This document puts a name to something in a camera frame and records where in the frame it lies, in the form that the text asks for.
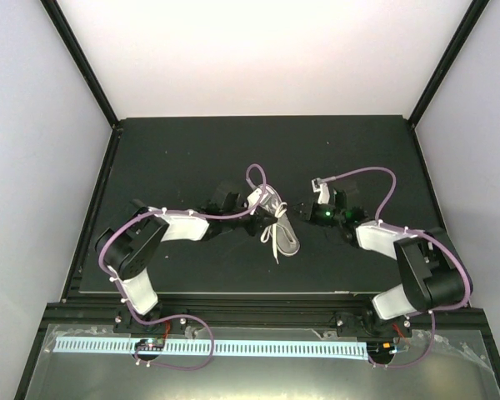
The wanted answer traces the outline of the grey canvas sneaker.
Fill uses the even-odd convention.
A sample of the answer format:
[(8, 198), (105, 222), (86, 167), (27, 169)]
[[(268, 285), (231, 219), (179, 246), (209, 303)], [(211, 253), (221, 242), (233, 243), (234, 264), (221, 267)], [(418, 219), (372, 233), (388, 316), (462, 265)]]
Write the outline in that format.
[[(265, 210), (269, 211), (270, 213), (274, 213), (275, 209), (278, 207), (278, 204), (284, 201), (272, 186), (268, 186), (272, 191), (272, 198)], [(288, 219), (287, 213), (285, 213), (280, 218), (277, 224), (277, 247), (279, 251), (278, 255), (281, 254), (285, 257), (294, 256), (300, 248), (300, 242), (294, 232), (292, 224)]]

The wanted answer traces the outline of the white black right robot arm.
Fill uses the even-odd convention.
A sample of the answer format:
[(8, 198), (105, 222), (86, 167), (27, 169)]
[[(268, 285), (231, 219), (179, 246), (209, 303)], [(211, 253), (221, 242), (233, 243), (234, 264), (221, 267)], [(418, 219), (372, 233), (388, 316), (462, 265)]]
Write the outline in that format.
[(400, 283), (372, 299), (362, 315), (364, 330), (383, 335), (400, 317), (463, 307), (473, 282), (447, 232), (412, 230), (371, 217), (358, 201), (356, 187), (331, 188), (315, 182), (316, 197), (293, 207), (306, 223), (336, 228), (354, 248), (378, 253), (397, 263)]

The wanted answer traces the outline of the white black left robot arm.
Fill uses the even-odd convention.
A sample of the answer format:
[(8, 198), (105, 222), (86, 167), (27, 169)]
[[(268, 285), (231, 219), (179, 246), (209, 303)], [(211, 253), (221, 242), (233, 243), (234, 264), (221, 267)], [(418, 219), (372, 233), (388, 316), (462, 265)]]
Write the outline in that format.
[(137, 207), (132, 218), (117, 230), (101, 233), (94, 249), (99, 266), (122, 291), (122, 302), (133, 309), (132, 321), (145, 333), (156, 331), (163, 320), (148, 276), (148, 264), (161, 243), (205, 242), (238, 228), (252, 237), (261, 233), (265, 243), (277, 238), (287, 206), (268, 185), (255, 187), (244, 197), (227, 183), (201, 207), (187, 211), (156, 209), (140, 201), (132, 204)]

